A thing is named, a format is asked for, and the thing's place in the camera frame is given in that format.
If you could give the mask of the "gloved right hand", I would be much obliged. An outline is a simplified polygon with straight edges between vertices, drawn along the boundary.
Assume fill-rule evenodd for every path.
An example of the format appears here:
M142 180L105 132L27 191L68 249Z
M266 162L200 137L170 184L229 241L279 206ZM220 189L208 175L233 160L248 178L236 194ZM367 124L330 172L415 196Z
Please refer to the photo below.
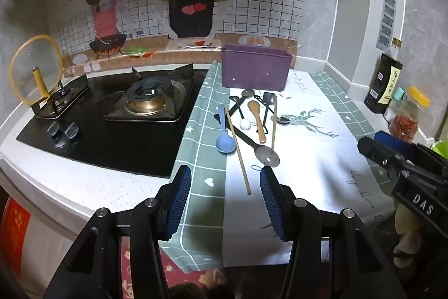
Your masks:
M426 221L400 203L395 213L395 229L399 243L393 249L393 263L398 269L410 266L418 256L422 243L422 230Z

